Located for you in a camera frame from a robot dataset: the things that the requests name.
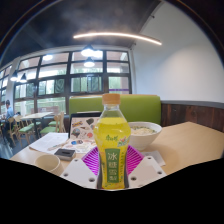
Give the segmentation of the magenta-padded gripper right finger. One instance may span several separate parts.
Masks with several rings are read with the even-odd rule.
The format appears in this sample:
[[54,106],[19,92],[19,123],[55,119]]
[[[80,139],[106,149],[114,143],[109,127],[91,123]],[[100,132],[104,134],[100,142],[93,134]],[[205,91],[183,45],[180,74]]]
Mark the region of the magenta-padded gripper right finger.
[[162,167],[165,162],[158,151],[139,152],[129,146],[126,154],[125,187],[134,189],[143,187],[166,176]]

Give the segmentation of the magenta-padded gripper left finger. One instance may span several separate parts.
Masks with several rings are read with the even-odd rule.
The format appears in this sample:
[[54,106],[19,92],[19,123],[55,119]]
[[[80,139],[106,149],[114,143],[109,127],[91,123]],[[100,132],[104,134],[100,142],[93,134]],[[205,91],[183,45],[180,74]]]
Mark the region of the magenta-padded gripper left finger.
[[61,177],[84,188],[96,189],[100,173],[100,158],[96,147],[82,158],[73,159]]

